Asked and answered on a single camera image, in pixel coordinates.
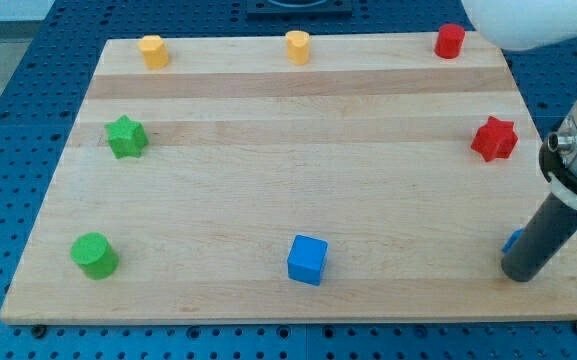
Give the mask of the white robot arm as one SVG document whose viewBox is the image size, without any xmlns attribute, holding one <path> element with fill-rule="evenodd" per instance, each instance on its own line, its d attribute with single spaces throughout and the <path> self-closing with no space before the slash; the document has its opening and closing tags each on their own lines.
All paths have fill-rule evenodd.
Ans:
<svg viewBox="0 0 577 360">
<path fill-rule="evenodd" d="M 577 1 L 463 0 L 462 5 L 475 29 L 504 50 L 526 51 L 577 37 Z M 563 162 L 564 173 L 577 179 L 577 100 L 546 145 Z M 572 182 L 553 170 L 545 177 L 552 193 L 577 210 Z"/>
</svg>

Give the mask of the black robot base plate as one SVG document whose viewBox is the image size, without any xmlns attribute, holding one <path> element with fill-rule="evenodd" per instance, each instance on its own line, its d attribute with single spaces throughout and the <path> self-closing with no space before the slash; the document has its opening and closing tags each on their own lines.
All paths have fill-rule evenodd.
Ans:
<svg viewBox="0 0 577 360">
<path fill-rule="evenodd" d="M 245 5 L 248 17 L 348 15 L 353 12 L 351 0 L 247 0 Z"/>
</svg>

